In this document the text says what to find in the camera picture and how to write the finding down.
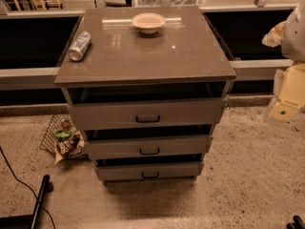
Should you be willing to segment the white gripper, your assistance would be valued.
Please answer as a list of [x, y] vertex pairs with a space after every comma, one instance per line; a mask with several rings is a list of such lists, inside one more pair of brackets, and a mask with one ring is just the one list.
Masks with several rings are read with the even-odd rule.
[[[262, 39], [262, 44], [277, 47], [282, 43], [286, 22], [275, 25]], [[305, 64], [294, 63], [286, 71], [277, 70], [274, 75], [274, 97], [266, 109], [265, 117], [273, 121], [287, 122], [305, 106]]]

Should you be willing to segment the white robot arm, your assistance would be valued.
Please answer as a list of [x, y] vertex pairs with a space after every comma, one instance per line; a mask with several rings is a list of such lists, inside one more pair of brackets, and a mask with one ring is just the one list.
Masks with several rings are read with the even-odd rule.
[[293, 61], [287, 70], [275, 71], [274, 97], [266, 113], [274, 120], [289, 121], [305, 106], [305, 2], [265, 34], [262, 44], [280, 46], [282, 54]]

